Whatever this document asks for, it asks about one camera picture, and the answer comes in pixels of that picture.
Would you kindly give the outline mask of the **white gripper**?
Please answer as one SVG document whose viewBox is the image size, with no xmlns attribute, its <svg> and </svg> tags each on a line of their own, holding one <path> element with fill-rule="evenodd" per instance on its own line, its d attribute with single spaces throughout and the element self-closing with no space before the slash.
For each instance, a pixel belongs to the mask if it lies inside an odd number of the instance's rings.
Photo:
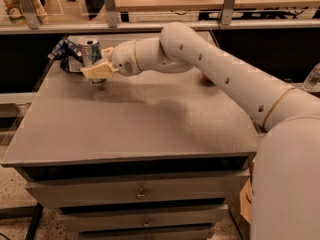
<svg viewBox="0 0 320 240">
<path fill-rule="evenodd" d="M 135 55 L 136 41 L 126 41 L 115 48 L 108 47 L 101 50 L 103 58 L 93 65 L 82 67 L 80 71 L 87 79 L 111 79 L 118 72 L 123 76 L 133 76 L 141 73 Z"/>
</svg>

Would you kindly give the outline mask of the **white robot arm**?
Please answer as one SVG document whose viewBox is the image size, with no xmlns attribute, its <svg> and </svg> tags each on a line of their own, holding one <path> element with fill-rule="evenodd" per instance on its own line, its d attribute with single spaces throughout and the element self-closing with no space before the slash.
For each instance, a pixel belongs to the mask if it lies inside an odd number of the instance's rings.
<svg viewBox="0 0 320 240">
<path fill-rule="evenodd" d="M 88 79 L 198 68 L 266 131 L 252 177 L 250 240 L 320 240 L 320 100 L 173 22 L 82 68 Z"/>
</svg>

